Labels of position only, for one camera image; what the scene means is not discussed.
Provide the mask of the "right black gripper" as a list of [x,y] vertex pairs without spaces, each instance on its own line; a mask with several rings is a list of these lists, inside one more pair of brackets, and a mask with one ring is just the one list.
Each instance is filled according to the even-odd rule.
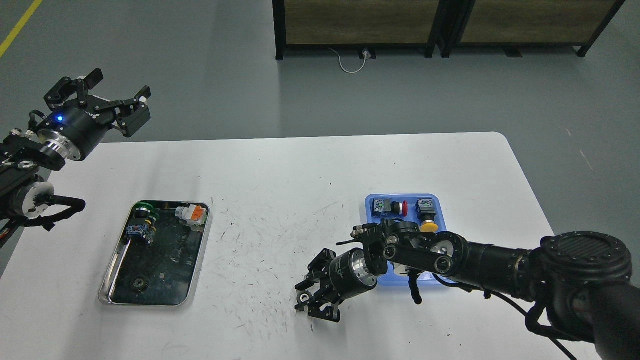
[[307,274],[295,285],[298,294],[311,291],[318,286],[315,296],[322,301],[305,296],[306,313],[309,317],[338,323],[341,321],[339,306],[343,301],[374,290],[378,276],[368,269],[363,249],[354,248],[336,257],[333,250],[323,249],[307,266]]

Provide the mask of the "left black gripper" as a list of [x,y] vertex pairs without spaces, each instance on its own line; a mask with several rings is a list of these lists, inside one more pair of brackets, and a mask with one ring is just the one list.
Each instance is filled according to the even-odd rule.
[[[83,161],[103,141],[106,133],[118,130],[131,138],[151,120],[151,89],[145,85],[133,98],[109,101],[96,107],[87,107],[89,91],[104,79],[100,68],[93,69],[83,78],[62,77],[43,96],[48,109],[54,110],[36,131],[42,144],[57,146],[65,159]],[[76,96],[79,105],[67,104]]]

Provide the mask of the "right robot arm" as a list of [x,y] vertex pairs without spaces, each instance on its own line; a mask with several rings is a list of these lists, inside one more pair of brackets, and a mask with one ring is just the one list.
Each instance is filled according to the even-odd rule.
[[594,344],[604,360],[639,358],[632,256],[612,235],[573,231],[543,237],[535,249],[514,249],[469,242],[451,231],[420,231],[414,222],[392,218],[358,225],[350,237],[361,248],[342,255],[325,248],[309,263],[295,285],[295,310],[339,322],[339,306],[375,289],[394,264],[406,269],[418,305],[418,277],[429,272],[446,287],[532,303],[524,317],[535,335]]

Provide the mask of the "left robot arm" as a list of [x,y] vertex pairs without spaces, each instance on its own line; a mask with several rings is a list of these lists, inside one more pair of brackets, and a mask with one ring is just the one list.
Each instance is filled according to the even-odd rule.
[[110,130],[130,138],[151,120],[149,86],[132,98],[108,100],[90,93],[103,78],[100,68],[61,78],[43,97],[50,113],[31,111],[26,130],[13,129],[1,142],[2,246],[19,228],[50,231],[86,207],[83,199],[57,195],[40,170],[57,172],[68,161],[82,162]]

